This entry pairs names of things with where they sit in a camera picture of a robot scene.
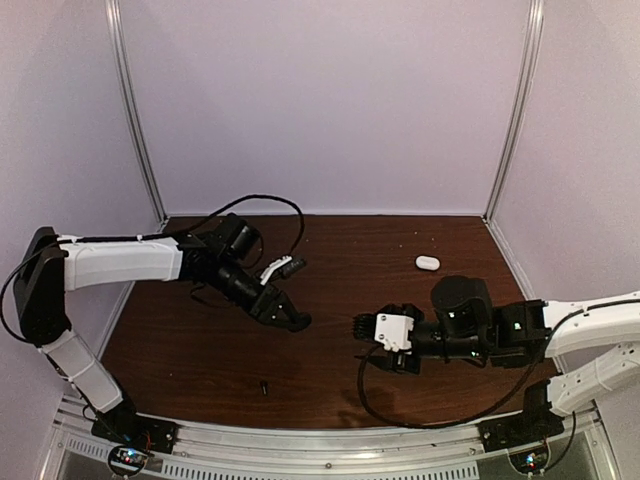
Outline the white earbud charging case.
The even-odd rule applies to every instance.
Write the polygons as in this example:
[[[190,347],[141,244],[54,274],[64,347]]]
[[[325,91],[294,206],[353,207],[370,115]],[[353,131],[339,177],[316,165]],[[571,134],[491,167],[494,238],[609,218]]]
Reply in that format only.
[[[436,257],[420,255],[415,258],[415,266],[421,270],[437,271],[441,266],[441,262]]]

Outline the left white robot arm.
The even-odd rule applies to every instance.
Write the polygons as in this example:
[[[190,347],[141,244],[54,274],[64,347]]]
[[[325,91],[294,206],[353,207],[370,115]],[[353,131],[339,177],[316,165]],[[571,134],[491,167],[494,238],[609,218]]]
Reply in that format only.
[[[105,415],[103,422],[111,434],[123,444],[133,444],[143,436],[143,421],[73,330],[66,294],[104,284],[188,281],[212,287],[262,325],[302,331],[311,323],[310,314],[299,311],[272,281],[295,273],[305,262],[285,255],[259,275],[247,272],[241,263],[260,239],[260,232],[235,214],[202,233],[90,238],[62,236],[42,227],[7,282],[21,338],[40,350],[95,411]]]

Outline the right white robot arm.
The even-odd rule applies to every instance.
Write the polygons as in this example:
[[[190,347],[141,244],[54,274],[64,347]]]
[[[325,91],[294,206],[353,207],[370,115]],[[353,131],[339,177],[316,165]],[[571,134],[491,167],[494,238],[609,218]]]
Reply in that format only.
[[[435,321],[413,305],[388,305],[373,316],[373,340],[395,371],[416,371],[427,358],[501,368],[531,368],[546,359],[604,346],[606,352],[549,380],[543,404],[513,419],[519,440],[535,440],[582,405],[639,377],[639,295],[586,301],[528,300],[495,306],[480,278],[447,276],[431,291]]]

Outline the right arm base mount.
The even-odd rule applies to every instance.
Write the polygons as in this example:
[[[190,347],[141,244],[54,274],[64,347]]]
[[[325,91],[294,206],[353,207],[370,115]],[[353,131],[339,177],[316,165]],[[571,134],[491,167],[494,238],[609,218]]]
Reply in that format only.
[[[478,424],[485,452],[511,449],[564,432],[563,418],[551,412],[549,385],[550,381],[545,380],[527,387],[520,413]]]

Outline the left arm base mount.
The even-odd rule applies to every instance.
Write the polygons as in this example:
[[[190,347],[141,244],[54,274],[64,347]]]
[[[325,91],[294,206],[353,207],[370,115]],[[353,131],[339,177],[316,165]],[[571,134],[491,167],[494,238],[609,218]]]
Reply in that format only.
[[[93,436],[147,452],[173,452],[177,424],[139,414],[128,396],[107,412],[96,410],[95,417]]]

